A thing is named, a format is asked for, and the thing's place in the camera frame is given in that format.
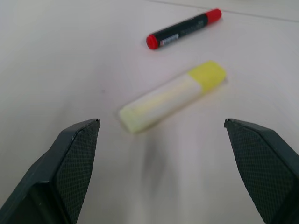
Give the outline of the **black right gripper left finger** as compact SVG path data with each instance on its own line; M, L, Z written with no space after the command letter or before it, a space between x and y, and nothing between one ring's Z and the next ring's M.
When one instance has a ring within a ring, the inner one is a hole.
M58 135L0 208L0 224L76 224L93 171L100 121Z

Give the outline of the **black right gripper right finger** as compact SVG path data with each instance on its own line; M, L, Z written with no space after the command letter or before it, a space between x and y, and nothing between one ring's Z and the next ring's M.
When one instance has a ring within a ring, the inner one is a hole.
M224 123L236 165L266 224L299 224L299 155L273 130L236 119Z

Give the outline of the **yellow and white highlighter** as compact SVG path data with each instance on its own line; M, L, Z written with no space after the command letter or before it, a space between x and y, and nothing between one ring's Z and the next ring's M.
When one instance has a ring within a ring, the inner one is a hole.
M131 133L139 133L222 84L226 71L207 61L123 106L119 118Z

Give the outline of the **black marker with red cap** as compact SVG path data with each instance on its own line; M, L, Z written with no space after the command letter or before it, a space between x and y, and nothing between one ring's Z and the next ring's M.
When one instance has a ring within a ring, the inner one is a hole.
M146 44L149 49L158 49L217 22L221 17L220 9L207 11L148 35Z

